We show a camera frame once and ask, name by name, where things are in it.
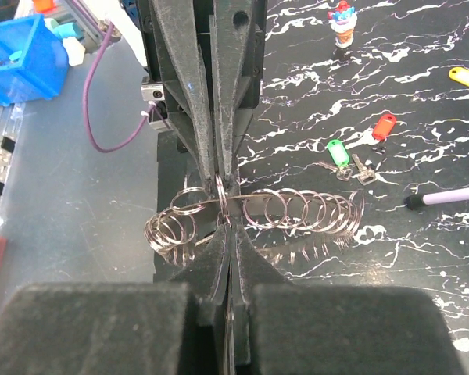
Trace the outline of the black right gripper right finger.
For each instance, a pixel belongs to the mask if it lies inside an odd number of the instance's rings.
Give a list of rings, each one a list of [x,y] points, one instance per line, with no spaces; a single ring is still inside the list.
[[[462,374],[438,307],[411,287],[295,285],[231,230],[236,374]]]

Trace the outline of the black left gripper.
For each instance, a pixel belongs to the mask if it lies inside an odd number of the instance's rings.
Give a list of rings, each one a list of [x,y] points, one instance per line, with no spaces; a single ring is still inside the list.
[[[238,151],[263,78],[267,2],[140,1],[148,80],[194,158],[205,192],[215,172],[238,189]]]

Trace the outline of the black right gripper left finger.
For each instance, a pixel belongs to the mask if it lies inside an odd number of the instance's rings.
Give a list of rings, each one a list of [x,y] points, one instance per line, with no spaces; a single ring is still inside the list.
[[[229,374],[230,243],[219,227],[170,281],[24,287],[0,315],[0,374]]]

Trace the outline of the plain silver key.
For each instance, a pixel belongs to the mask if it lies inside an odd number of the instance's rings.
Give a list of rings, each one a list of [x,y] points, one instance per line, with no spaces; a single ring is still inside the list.
[[[376,173],[371,168],[365,166],[357,154],[352,154],[352,159],[358,169],[356,179],[363,186],[366,186],[376,181]]]

